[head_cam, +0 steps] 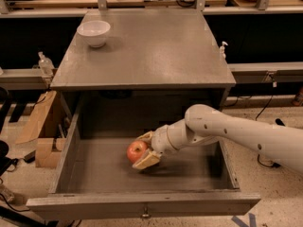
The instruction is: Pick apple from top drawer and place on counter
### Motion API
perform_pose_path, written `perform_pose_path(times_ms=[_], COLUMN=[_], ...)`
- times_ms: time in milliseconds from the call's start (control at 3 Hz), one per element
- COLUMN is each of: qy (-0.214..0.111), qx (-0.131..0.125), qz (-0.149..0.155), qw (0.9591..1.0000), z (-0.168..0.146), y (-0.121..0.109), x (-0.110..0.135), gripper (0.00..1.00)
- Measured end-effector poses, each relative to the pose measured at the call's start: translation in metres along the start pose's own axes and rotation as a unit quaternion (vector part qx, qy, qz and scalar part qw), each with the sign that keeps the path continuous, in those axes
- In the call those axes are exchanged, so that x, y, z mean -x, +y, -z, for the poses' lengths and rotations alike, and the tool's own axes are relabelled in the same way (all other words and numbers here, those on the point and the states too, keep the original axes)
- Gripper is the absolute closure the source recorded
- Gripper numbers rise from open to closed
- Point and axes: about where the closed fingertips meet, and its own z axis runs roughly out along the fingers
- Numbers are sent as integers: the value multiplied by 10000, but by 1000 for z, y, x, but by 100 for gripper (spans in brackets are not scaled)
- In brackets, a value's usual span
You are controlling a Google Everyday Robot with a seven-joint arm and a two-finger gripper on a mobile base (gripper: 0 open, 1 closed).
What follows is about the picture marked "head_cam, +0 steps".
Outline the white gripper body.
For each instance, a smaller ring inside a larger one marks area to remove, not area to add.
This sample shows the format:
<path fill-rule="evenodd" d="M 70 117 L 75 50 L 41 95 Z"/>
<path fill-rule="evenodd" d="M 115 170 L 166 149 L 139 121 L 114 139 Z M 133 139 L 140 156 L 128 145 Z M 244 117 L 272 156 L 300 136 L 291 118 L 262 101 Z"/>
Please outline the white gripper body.
<path fill-rule="evenodd" d="M 151 137 L 151 148 L 159 154 L 172 151 L 171 143 L 168 138 L 168 125 L 158 128 Z"/>

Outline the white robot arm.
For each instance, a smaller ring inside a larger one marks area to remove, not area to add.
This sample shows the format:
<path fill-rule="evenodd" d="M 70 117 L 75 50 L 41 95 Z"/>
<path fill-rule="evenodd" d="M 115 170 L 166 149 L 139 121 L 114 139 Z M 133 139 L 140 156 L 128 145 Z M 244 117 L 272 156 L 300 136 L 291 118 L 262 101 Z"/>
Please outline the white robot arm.
<path fill-rule="evenodd" d="M 150 148 L 133 168 L 154 166 L 169 152 L 208 145 L 217 136 L 303 174 L 303 130 L 229 116 L 204 104 L 189 107 L 185 117 L 171 125 L 141 135 Z"/>

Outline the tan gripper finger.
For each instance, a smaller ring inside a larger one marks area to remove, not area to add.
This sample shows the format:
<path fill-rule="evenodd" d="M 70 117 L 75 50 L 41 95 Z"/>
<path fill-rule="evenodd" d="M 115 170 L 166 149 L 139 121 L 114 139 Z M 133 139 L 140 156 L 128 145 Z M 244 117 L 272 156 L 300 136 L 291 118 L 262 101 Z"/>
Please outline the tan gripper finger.
<path fill-rule="evenodd" d="M 153 131 L 148 131 L 140 136 L 137 137 L 137 140 L 141 140 L 146 142 L 147 144 L 150 144 L 152 142 L 152 136 L 153 136 Z"/>
<path fill-rule="evenodd" d="M 142 170 L 150 166 L 154 166 L 160 162 L 161 154 L 155 150 L 147 149 L 142 156 L 133 163 L 133 168 Z"/>

